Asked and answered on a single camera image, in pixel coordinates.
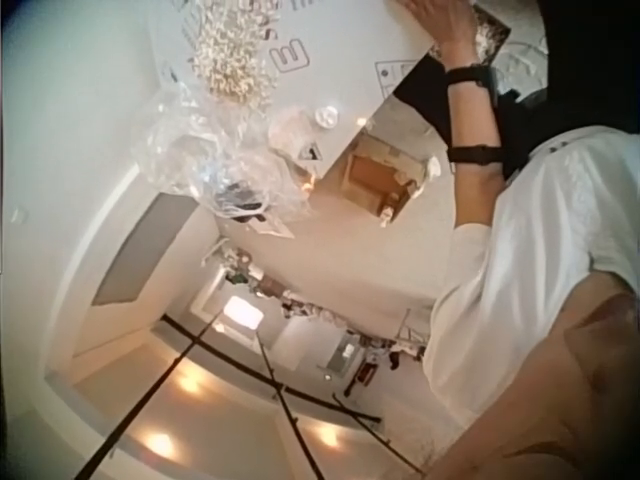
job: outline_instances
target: plastic bag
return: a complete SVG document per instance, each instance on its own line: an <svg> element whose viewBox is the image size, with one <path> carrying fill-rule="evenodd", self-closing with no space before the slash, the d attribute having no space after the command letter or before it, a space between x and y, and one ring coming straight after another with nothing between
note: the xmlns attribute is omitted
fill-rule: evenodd
<svg viewBox="0 0 640 480"><path fill-rule="evenodd" d="M293 220L308 195L268 149L266 120L199 87L161 91L133 130L133 154L159 190L189 195L224 218L264 212Z"/></svg>

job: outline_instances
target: hand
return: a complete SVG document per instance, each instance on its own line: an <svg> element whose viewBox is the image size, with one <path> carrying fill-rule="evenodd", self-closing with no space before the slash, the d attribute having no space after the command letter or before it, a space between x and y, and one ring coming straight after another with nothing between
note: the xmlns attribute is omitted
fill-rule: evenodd
<svg viewBox="0 0 640 480"><path fill-rule="evenodd" d="M478 24L469 0L397 0L433 37L445 68L478 61Z"/></svg>

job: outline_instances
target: wall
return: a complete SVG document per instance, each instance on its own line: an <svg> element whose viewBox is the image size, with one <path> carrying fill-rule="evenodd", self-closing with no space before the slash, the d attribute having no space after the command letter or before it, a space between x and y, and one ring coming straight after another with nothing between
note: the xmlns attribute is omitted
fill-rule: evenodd
<svg viewBox="0 0 640 480"><path fill-rule="evenodd" d="M158 233L158 229L171 228L171 225L156 227L155 233ZM149 243L155 233L147 232ZM169 245L135 301L92 306L88 310L75 347L76 355L147 328L158 320L189 283L190 277L198 275L203 268L202 257L217 238L215 218L205 208L197 208ZM138 247L136 250L143 250L145 242Z"/></svg>
<svg viewBox="0 0 640 480"><path fill-rule="evenodd" d="M35 411L14 418L8 427L8 471L13 475L9 478L69 479L86 461ZM92 478L112 480L101 471Z"/></svg>
<svg viewBox="0 0 640 480"><path fill-rule="evenodd" d="M139 3L23 3L2 32L9 415L35 395L56 312L108 212L126 197L87 271L104 274L155 196L128 154L131 119L158 86ZM95 293L100 278L81 283ZM62 338L75 338L86 307L64 312Z"/></svg>
<svg viewBox="0 0 640 480"><path fill-rule="evenodd" d="M166 359L147 346L121 357L76 385L112 422L119 420L167 368ZM174 461L232 480L287 480L291 473L272 415L234 402L201 385L197 394L180 388L172 376L131 426L141 442L164 432L176 447Z"/></svg>

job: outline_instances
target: cardboard box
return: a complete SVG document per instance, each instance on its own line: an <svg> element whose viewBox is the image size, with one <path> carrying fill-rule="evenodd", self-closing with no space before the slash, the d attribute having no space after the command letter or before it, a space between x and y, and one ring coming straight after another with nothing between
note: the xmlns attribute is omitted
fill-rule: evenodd
<svg viewBox="0 0 640 480"><path fill-rule="evenodd" d="M422 162L363 133L348 152L341 190L386 226L398 217L426 176Z"/></svg>

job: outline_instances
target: light fixture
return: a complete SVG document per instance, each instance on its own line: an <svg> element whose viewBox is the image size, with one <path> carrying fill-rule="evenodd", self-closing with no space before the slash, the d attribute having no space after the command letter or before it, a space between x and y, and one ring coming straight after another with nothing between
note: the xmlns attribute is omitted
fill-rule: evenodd
<svg viewBox="0 0 640 480"><path fill-rule="evenodd" d="M338 436L336 435L335 429L331 427L323 427L318 432L318 436L320 437L320 441L322 441L326 446L331 448L336 448L338 446Z"/></svg>
<svg viewBox="0 0 640 480"><path fill-rule="evenodd" d="M149 436L146 443L151 451L162 457L171 457L173 455L173 442L171 437L165 433L156 433Z"/></svg>
<svg viewBox="0 0 640 480"><path fill-rule="evenodd" d="M230 320L250 330L256 330L264 318L261 310L235 295L224 306L223 312Z"/></svg>
<svg viewBox="0 0 640 480"><path fill-rule="evenodd" d="M200 385L192 377L182 377L178 383L185 392L200 393Z"/></svg>

